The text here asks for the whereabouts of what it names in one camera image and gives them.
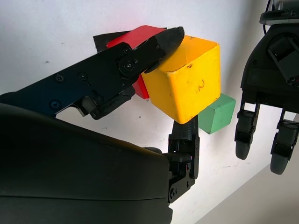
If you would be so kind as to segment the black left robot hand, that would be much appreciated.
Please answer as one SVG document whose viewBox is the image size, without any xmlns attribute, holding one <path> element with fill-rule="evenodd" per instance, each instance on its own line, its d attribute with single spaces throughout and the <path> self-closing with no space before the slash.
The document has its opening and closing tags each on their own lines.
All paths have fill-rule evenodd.
<svg viewBox="0 0 299 224">
<path fill-rule="evenodd" d="M 299 112 L 299 25 L 269 28 L 252 51 L 242 81 L 241 107 L 237 114 L 235 154 L 245 160 L 256 130 L 261 105 L 281 108 L 271 148 L 271 172 L 283 174 L 299 137 L 299 124 L 284 118 Z"/>
</svg>

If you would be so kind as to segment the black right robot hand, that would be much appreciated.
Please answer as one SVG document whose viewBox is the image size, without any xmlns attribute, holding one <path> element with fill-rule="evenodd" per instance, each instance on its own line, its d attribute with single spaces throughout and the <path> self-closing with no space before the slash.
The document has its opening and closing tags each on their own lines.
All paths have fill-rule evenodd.
<svg viewBox="0 0 299 224">
<path fill-rule="evenodd" d="M 198 118 L 173 124 L 167 153 L 61 121 L 76 108 L 98 120 L 135 94 L 133 83 L 169 58 L 182 27 L 132 49 L 119 43 L 0 97 L 3 224 L 169 224 L 171 203 L 198 177 Z"/>
</svg>

